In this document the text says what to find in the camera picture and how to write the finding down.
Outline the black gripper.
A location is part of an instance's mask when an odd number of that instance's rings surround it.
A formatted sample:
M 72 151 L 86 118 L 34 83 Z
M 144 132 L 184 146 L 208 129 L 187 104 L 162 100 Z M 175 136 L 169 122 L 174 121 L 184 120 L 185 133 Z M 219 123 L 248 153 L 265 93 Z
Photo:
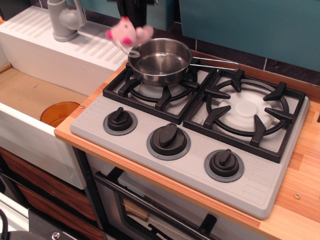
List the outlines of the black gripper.
M 147 5 L 158 5 L 158 0 L 113 0 L 121 17 L 128 17 L 135 28 L 147 23 Z

